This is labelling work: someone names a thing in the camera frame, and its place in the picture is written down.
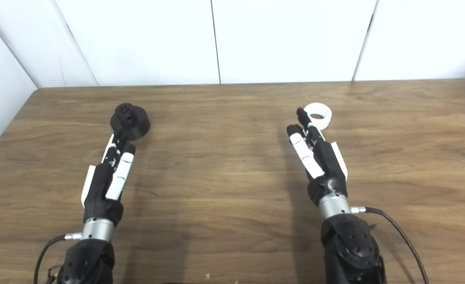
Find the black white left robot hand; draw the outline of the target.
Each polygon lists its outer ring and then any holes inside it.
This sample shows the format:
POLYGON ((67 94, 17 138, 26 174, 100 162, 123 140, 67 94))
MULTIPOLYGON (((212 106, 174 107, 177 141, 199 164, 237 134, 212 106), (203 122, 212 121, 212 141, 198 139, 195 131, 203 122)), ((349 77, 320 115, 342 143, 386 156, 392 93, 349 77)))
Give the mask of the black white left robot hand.
POLYGON ((128 142, 128 136, 117 131, 110 137, 101 163, 90 166, 81 201, 84 207, 83 221, 106 219, 114 227, 124 214, 121 196, 133 165, 136 147, 128 142))

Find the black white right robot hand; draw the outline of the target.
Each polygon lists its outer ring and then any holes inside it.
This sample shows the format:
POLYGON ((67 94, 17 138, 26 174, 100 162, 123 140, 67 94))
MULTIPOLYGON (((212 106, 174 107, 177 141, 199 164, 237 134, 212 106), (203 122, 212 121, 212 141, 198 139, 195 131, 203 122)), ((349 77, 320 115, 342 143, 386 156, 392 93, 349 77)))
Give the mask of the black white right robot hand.
POLYGON ((332 118, 331 109, 320 103, 297 108, 299 124, 286 128, 289 142, 307 173, 307 191, 317 206, 326 197, 348 197, 346 180, 348 171, 335 142, 328 142, 322 131, 332 118))

